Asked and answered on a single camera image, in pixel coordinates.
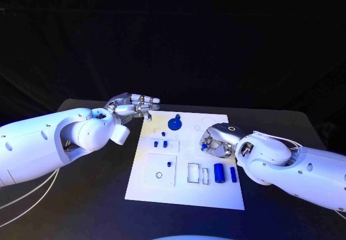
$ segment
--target robotic hand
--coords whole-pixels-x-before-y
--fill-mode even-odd
[[[289,148],[280,140],[289,141]],[[346,156],[302,146],[230,123],[212,125],[201,138],[202,151],[220,158],[236,153],[237,164],[261,185],[277,185],[319,206],[346,212]]]
[[[76,108],[0,127],[0,187],[29,181],[101,149],[112,139],[123,145],[133,118],[158,110],[161,99],[123,93],[104,108]],[[63,146],[61,137],[73,144]]]

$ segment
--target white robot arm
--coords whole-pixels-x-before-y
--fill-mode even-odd
[[[296,147],[289,148],[279,139]],[[236,152],[237,164],[259,184],[274,184],[293,196],[346,212],[346,156],[259,131],[247,135],[230,123],[211,126],[200,144],[220,158]]]
[[[112,139],[123,145],[133,118],[158,110],[161,99],[123,93],[104,108],[77,108],[14,122],[0,127],[0,187],[29,181],[81,156],[101,149]],[[61,137],[73,143],[63,146]]]

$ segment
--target table surface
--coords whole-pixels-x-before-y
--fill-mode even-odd
[[[60,108],[100,108],[106,102],[68,99]],[[308,116],[296,111],[161,105],[162,111],[227,114],[230,123],[325,150]],[[0,228],[2,239],[150,240],[176,235],[230,239],[345,239],[346,220],[335,211],[293,197],[277,186],[263,186],[238,167],[246,211],[126,200],[143,118],[126,125],[123,146],[106,147],[63,167],[52,189],[37,207]],[[48,175],[0,188],[0,205],[29,192]],[[2,209],[0,224],[38,201],[47,185]]]

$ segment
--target white board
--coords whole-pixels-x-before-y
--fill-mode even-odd
[[[125,199],[244,210],[236,157],[218,158],[202,152],[200,146],[208,127],[228,123],[228,116],[169,111],[150,111],[150,114],[152,121],[143,121]],[[174,131],[168,123],[176,114],[181,115],[182,128]],[[189,163],[198,164],[200,183],[188,182]],[[215,182],[218,163],[224,164],[225,183]],[[237,182],[233,182],[231,167],[236,167]],[[210,184],[204,184],[202,169],[208,169]]]

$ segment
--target black backdrop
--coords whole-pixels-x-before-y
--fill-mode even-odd
[[[322,137],[341,135],[345,8],[279,2],[2,2],[0,124],[68,98],[130,92],[165,104],[302,111]]]

